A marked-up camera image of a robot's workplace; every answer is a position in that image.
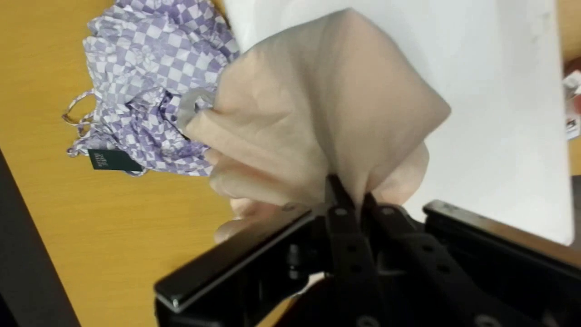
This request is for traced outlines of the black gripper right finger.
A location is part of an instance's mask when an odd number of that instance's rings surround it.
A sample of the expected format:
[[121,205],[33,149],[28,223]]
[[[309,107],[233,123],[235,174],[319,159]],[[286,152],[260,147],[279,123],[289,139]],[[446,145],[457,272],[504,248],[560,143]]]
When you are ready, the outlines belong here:
[[533,327],[535,321],[484,290],[449,248],[402,205],[368,194],[362,221],[398,327]]

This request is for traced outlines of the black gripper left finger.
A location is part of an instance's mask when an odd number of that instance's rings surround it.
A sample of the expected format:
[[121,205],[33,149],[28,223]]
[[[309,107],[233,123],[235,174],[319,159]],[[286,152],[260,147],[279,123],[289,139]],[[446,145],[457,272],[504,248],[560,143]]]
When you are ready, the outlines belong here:
[[328,232],[333,252],[337,303],[348,327],[389,327],[388,308],[373,250],[358,225],[355,203],[340,178],[326,183]]

